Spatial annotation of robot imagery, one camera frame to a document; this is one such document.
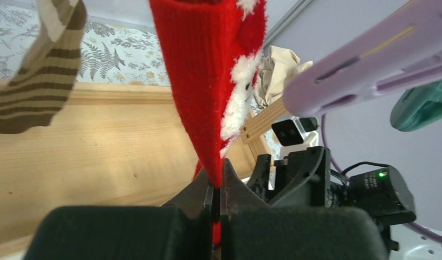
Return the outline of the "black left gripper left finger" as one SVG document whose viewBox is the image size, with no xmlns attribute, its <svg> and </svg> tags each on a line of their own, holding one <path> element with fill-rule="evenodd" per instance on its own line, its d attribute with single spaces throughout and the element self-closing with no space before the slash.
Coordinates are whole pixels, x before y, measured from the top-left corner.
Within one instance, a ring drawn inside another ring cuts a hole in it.
<svg viewBox="0 0 442 260">
<path fill-rule="evenodd" d="M 205 171 L 162 206 L 62 206 L 25 259 L 210 259 L 214 188 Z"/>
</svg>

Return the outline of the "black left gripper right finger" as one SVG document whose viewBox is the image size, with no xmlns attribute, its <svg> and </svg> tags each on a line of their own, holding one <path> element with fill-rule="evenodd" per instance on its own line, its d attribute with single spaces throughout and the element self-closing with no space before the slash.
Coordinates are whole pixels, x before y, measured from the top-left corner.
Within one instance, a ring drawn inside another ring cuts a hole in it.
<svg viewBox="0 0 442 260">
<path fill-rule="evenodd" d="M 222 259 L 387 259 L 378 228 L 352 207 L 272 207 L 224 161 Z"/>
</svg>

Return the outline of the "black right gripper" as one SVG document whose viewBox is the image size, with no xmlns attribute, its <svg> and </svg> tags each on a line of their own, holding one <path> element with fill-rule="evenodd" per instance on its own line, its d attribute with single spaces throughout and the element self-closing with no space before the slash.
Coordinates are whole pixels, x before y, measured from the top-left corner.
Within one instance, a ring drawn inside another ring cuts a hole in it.
<svg viewBox="0 0 442 260">
<path fill-rule="evenodd" d="M 271 198 L 271 154 L 257 157 L 247 187 L 271 206 L 340 207 L 348 199 L 348 179 L 330 169 L 330 150 L 323 146 L 289 153 L 274 161 L 276 180 Z"/>
</svg>

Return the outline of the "small red sock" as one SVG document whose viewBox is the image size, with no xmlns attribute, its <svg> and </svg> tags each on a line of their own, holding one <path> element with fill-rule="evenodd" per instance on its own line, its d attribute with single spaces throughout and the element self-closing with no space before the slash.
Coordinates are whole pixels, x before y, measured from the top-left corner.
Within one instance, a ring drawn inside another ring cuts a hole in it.
<svg viewBox="0 0 442 260">
<path fill-rule="evenodd" d="M 266 1 L 150 1 L 181 122 L 214 188 L 250 110 Z"/>
</svg>

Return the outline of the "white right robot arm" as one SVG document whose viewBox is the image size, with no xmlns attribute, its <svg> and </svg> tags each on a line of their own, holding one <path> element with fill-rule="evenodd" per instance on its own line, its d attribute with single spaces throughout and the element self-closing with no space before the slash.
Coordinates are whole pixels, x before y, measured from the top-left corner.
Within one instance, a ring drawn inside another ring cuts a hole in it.
<svg viewBox="0 0 442 260">
<path fill-rule="evenodd" d="M 258 156 L 248 188 L 271 206 L 356 207 L 377 225 L 391 259 L 442 259 L 442 232 L 419 227 L 412 193 L 393 166 L 347 177 L 323 146 L 283 159 Z"/>
</svg>

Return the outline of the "wooden hanger stand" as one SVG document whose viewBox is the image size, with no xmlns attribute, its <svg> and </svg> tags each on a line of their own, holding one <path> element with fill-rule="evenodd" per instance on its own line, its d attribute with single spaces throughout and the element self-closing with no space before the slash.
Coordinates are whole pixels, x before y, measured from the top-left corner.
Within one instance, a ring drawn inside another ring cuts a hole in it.
<svg viewBox="0 0 442 260">
<path fill-rule="evenodd" d="M 163 204 L 196 162 L 170 87 L 77 83 L 50 126 L 0 134 L 0 259 L 58 206 Z"/>
</svg>

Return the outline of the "beige crumpled cloth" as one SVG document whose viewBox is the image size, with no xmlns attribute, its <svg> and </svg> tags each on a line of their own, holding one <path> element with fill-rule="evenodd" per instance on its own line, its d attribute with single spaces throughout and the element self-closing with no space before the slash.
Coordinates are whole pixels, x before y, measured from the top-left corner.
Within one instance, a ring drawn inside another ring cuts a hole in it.
<svg viewBox="0 0 442 260">
<path fill-rule="evenodd" d="M 259 108 L 278 100 L 290 81 L 312 65 L 313 61 L 302 62 L 291 49 L 270 45 L 268 56 L 261 59 L 256 77 L 254 98 Z"/>
</svg>

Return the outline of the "teal clothes peg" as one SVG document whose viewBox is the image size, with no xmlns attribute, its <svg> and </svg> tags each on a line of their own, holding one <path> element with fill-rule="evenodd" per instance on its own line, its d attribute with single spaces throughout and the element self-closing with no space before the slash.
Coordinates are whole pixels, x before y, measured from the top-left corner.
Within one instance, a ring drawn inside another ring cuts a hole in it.
<svg viewBox="0 0 442 260">
<path fill-rule="evenodd" d="M 442 80 L 405 91 L 394 105 L 390 124 L 412 132 L 442 119 Z"/>
</svg>

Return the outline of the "floral patterned table mat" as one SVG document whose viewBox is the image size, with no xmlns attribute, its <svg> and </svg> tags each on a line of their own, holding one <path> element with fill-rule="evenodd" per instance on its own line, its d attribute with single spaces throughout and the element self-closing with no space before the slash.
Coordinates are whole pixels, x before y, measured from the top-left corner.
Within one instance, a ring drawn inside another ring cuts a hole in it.
<svg viewBox="0 0 442 260">
<path fill-rule="evenodd" d="M 35 25 L 30 28 L 29 31 L 30 33 L 36 33 L 38 37 L 40 32 L 40 23 L 39 25 Z M 150 61 L 151 59 L 149 51 L 156 50 L 160 53 L 160 65 L 162 68 L 161 72 L 165 75 L 165 78 L 162 79 L 161 82 L 163 85 L 171 87 L 157 32 L 145 39 L 140 39 L 135 35 L 130 35 L 124 40 L 115 39 L 110 44 L 101 44 L 100 46 L 96 46 L 88 34 L 89 31 L 90 27 L 86 20 L 80 49 L 81 68 L 77 74 L 76 81 L 78 78 L 83 77 L 86 72 L 90 72 L 91 77 L 100 75 L 102 78 L 107 78 L 109 71 L 118 73 L 122 67 L 130 67 L 132 69 L 141 69 L 141 82 L 152 83 L 155 81 L 155 79 L 149 76 L 146 62 Z M 8 58 L 5 54 L 0 53 L 0 62 L 2 63 L 1 71 L 8 78 L 9 82 L 18 72 L 21 63 L 17 69 L 9 70 L 7 59 Z"/>
</svg>

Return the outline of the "brown beige striped sock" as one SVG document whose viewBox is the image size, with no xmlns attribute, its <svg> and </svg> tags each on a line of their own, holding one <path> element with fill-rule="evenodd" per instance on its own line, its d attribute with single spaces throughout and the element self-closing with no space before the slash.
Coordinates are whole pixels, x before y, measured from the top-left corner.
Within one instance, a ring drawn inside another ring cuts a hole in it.
<svg viewBox="0 0 442 260">
<path fill-rule="evenodd" d="M 37 1 L 40 32 L 18 72 L 0 89 L 0 134 L 47 127 L 62 110 L 81 68 L 87 20 L 83 1 Z"/>
</svg>

